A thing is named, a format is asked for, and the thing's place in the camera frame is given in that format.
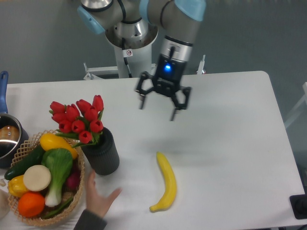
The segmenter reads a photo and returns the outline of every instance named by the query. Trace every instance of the orange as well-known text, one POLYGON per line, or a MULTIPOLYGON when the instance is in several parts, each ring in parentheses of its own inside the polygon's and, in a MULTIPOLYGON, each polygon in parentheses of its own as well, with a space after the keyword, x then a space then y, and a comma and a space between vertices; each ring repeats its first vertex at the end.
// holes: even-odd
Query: orange
POLYGON ((25 193, 18 202, 18 211, 23 217, 34 217, 45 207, 45 198, 37 192, 25 193))

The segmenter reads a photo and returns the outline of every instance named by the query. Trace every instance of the yellow banana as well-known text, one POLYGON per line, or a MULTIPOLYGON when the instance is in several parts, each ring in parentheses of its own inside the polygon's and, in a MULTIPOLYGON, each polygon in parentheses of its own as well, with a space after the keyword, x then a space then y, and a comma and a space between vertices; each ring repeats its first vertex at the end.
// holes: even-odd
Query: yellow banana
POLYGON ((177 183, 172 166, 161 152, 157 152, 157 160, 164 176, 165 192, 157 204, 149 207, 151 212, 168 209, 174 202, 177 194, 177 183))

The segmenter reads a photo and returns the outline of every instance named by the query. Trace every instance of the cucumber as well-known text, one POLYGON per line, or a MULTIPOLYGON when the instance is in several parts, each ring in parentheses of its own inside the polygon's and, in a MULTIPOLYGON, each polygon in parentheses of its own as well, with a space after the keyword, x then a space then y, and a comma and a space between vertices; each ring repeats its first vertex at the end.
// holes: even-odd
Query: cucumber
POLYGON ((32 152, 6 171, 4 178, 10 181, 16 176, 23 175, 28 168, 41 163, 44 153, 45 150, 40 145, 37 145, 32 152))

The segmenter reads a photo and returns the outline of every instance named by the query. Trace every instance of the wicker basket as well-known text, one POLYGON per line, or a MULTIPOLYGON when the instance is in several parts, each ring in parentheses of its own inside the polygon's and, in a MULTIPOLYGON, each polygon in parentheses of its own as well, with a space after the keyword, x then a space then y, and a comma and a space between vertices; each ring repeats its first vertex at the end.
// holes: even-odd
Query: wicker basket
MULTIPOLYGON (((39 144, 39 140, 41 138, 41 136, 45 133, 56 133, 56 131, 53 130, 49 130, 49 131, 44 131, 43 133, 38 133, 36 135, 34 135, 32 138, 30 138, 29 140, 26 140, 23 144, 21 144, 20 148, 17 150, 17 153, 14 156, 14 159, 12 161, 11 166, 15 165, 18 161, 20 161, 21 159, 23 159, 27 154, 29 154, 38 144, 39 144)), ((70 144, 75 144, 76 141, 73 139, 67 139, 65 138, 70 144)), ((36 217, 33 218, 25 218, 22 215, 19 214, 18 212, 18 201, 19 198, 10 195, 9 196, 9 204, 11 207, 11 211, 18 217, 19 220, 21 220, 23 223, 26 223, 28 225, 33 225, 33 226, 47 226, 47 225, 51 225, 51 224, 55 224, 57 222, 59 222, 60 220, 63 220, 64 218, 66 218, 71 212, 72 210, 76 207, 76 205, 79 202, 79 199, 82 195, 82 190, 83 190, 83 185, 84 185, 84 157, 83 157, 83 152, 81 150, 80 147, 76 148, 79 156, 78 156, 78 166, 79 169, 81 171, 81 181, 80 181, 80 185, 78 190, 76 191, 72 191, 68 188, 66 188, 65 186, 63 187, 62 190, 62 202, 66 201, 69 197, 74 196, 73 201, 71 202, 71 204, 65 209, 63 210, 60 214, 56 215, 53 218, 50 219, 41 219, 40 216, 43 216, 44 214, 46 214, 49 211, 54 210, 55 208, 51 208, 51 207, 45 207, 45 209, 43 210, 43 212, 36 217)))

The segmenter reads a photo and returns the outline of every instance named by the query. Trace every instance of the blue handle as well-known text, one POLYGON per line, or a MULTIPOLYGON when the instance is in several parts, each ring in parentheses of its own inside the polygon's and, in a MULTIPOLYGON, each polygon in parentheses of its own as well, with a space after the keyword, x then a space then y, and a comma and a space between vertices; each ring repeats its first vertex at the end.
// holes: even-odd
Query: blue handle
POLYGON ((7 71, 1 72, 0 78, 0 114, 7 114, 8 107, 6 105, 6 88, 8 85, 9 73, 7 71))
POLYGON ((175 0, 175 5, 188 17, 201 22, 205 14, 205 0, 175 0))
POLYGON ((96 21, 96 19, 88 12, 86 11, 82 6, 78 7, 77 10, 79 16, 81 17, 82 21, 85 23, 87 28, 89 28, 94 34, 101 34, 104 31, 106 31, 102 25, 96 21))

